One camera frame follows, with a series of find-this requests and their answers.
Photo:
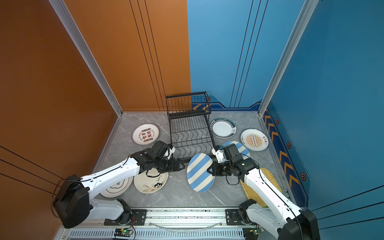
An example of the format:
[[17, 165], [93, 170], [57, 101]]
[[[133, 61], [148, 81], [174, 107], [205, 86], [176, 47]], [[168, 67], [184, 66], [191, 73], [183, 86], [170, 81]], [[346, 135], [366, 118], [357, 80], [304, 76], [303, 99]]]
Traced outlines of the blue white striped plate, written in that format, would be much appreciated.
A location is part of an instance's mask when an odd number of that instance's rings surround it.
[[204, 193], [213, 185], [215, 177], [207, 172], [212, 164], [213, 160], [204, 153], [191, 158], [187, 167], [187, 180], [195, 192]]

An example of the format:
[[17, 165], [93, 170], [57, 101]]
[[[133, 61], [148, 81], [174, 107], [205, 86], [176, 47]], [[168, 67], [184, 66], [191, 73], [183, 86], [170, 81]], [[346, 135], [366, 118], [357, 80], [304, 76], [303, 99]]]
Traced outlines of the cream plate floral drawing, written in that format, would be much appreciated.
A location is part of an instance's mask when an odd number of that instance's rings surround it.
[[152, 168], [134, 177], [135, 188], [143, 194], [152, 194], [163, 188], [168, 180], [169, 173], [161, 174]]

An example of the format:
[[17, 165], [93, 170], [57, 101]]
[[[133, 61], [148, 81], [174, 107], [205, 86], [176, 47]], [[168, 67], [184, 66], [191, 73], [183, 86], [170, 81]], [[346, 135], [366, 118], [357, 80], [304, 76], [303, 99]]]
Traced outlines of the black wire dish rack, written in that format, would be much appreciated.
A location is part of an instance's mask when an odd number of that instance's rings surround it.
[[188, 163], [197, 154], [210, 155], [215, 140], [210, 129], [211, 98], [207, 92], [166, 97], [171, 144], [175, 158]]

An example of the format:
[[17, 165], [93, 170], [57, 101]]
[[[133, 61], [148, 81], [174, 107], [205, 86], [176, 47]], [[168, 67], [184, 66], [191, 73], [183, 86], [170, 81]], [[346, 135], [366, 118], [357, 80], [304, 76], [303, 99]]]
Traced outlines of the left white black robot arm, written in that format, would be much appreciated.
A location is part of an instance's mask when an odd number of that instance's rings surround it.
[[131, 154], [122, 162], [97, 173], [81, 178], [77, 175], [69, 176], [53, 199], [52, 207], [66, 229], [74, 228], [88, 220], [109, 220], [119, 225], [128, 224], [133, 213], [123, 199], [105, 201], [95, 197], [118, 182], [151, 169], [156, 169], [160, 174], [185, 169], [183, 161], [174, 158], [175, 151], [171, 144], [157, 141], [151, 148]]

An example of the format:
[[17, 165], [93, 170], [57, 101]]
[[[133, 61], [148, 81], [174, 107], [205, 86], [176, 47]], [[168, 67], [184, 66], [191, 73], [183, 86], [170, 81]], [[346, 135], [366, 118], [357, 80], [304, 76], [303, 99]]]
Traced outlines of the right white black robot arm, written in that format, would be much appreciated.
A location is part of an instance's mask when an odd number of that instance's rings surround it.
[[310, 210], [290, 201], [264, 175], [260, 165], [241, 154], [235, 144], [212, 149], [216, 160], [208, 168], [213, 176], [236, 176], [267, 204], [264, 209], [254, 200], [239, 206], [244, 222], [260, 225], [278, 240], [319, 240], [318, 220]]

